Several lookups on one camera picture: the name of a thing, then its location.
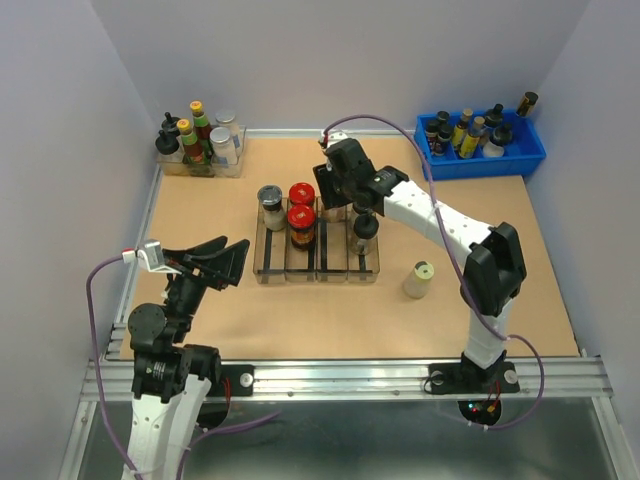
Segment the black knob lid bottle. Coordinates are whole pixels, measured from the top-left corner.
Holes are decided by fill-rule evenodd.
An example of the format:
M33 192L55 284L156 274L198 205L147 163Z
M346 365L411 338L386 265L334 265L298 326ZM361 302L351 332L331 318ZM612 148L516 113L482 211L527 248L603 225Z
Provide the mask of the black knob lid bottle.
M379 221L374 214L358 215L352 227L349 249L355 255L367 255L377 237Z

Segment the black knob bottle in bin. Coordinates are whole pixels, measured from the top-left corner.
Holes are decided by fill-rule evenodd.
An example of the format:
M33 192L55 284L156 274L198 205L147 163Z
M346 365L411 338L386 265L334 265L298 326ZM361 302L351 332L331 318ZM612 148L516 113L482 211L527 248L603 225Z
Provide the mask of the black knob bottle in bin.
M485 127L482 136L482 152L487 158L502 157L506 146L513 140L512 124L504 123L503 105L495 104L485 115Z

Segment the red lid sauce jar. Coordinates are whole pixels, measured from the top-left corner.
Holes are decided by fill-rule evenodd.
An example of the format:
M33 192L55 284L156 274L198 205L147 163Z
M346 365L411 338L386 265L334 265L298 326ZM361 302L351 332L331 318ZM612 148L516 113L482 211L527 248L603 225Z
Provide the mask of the red lid sauce jar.
M297 182L290 187L288 199L292 206L305 205L310 208L314 208L316 192L311 184L306 182Z
M298 250L309 250L315 242L315 210L303 204L294 204L287 213L289 236Z

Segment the black knob bottle front left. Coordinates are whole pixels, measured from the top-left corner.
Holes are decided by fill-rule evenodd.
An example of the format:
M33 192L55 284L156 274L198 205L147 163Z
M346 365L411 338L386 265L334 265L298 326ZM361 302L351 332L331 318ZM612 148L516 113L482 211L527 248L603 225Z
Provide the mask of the black knob bottle front left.
M164 130L160 130L155 139L155 147L158 151L161 162L182 162L183 154L180 149L180 143L174 135L169 134Z

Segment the yellow lid spice jar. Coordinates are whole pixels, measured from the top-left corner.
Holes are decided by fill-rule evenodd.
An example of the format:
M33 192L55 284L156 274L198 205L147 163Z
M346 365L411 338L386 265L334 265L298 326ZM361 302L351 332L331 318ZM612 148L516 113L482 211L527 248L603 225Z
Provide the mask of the yellow lid spice jar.
M431 280L435 275L434 266L427 261L417 262L405 278L402 288L412 299L421 299L429 291Z

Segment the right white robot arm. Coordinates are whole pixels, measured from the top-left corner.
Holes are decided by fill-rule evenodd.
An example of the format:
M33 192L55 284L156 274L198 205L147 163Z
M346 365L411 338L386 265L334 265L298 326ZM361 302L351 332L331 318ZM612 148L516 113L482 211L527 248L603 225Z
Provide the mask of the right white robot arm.
M326 207L356 204L447 252L471 312L460 378L472 390L484 389L495 380L495 365L504 357L507 319L527 276L517 230L458 212L395 167L376 169L360 142L343 133L327 135L319 145L326 162L313 172Z

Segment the black cap spice jar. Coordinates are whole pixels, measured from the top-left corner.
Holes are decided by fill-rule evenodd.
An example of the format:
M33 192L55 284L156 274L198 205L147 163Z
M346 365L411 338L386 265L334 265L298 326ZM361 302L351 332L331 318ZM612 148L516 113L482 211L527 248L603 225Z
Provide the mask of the black cap spice jar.
M368 209L366 207L360 206L357 203L352 203L349 210L348 218L351 221L354 221L359 215L366 214L367 212Z

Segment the silver lid jar back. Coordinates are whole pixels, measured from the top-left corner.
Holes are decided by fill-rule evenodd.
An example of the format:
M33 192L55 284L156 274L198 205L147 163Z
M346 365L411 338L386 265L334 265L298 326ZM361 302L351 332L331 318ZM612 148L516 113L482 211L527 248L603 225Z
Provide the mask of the silver lid jar back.
M221 109L215 112L215 119L219 126L226 127L230 133L236 149L242 147L241 129L234 110Z

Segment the red lid sauce jar back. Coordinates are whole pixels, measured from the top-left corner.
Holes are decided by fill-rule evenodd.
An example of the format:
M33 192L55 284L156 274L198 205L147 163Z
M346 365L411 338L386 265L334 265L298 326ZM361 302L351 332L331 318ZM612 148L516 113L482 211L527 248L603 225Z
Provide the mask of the red lid sauce jar back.
M314 208L316 192L311 184L306 182L297 182L290 187L288 199L292 206L305 205L310 208Z

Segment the red lid sauce jar front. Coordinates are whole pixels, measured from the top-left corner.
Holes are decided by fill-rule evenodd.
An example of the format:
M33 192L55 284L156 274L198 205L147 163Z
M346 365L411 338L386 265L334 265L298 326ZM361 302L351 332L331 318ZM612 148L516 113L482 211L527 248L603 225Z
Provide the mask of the red lid sauce jar front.
M303 204L294 204L287 213L289 236L298 250L309 250L315 242L315 210Z

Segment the silver lid jar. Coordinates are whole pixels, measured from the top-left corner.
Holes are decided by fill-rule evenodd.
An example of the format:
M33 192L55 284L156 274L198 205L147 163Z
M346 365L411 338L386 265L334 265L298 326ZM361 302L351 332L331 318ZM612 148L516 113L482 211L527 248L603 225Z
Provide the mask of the silver lid jar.
M230 133L236 149L242 147L241 129L234 110L221 109L215 112L215 119L219 126L226 127Z
M209 140L213 148L214 162L225 167L237 166L239 162L231 131L226 127L211 130Z

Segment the chili sauce bottle front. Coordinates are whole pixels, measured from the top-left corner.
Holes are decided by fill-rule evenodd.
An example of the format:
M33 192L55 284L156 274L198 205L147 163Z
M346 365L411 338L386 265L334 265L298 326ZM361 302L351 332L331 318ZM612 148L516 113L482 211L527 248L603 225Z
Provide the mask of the chili sauce bottle front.
M206 165L207 157L192 123L186 119L179 119L176 123L181 136L184 152L190 164Z

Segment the white powder jar black lid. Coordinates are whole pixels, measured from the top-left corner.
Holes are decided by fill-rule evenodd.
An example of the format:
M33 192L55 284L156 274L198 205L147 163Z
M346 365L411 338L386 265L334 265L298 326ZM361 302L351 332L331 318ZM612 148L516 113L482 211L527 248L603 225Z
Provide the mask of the white powder jar black lid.
M267 229L281 231L286 227L286 213L282 205L282 190L276 185L265 185L257 193Z

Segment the chili sauce bottle back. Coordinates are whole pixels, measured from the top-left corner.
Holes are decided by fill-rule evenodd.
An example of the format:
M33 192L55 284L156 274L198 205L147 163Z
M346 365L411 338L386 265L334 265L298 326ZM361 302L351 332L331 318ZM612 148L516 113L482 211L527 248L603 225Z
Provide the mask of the chili sauce bottle back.
M202 102L199 100L192 101L190 103L190 109L196 135L204 151L208 156L210 156L212 154L212 147L210 143L210 132L212 130L212 127L209 118L204 111Z

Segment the pink lid spice jar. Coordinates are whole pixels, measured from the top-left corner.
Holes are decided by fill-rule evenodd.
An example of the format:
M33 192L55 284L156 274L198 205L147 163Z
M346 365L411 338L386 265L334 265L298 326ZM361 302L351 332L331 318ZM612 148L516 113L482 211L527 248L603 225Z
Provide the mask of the pink lid spice jar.
M321 208L321 218L328 223L343 222L346 218L345 207Z

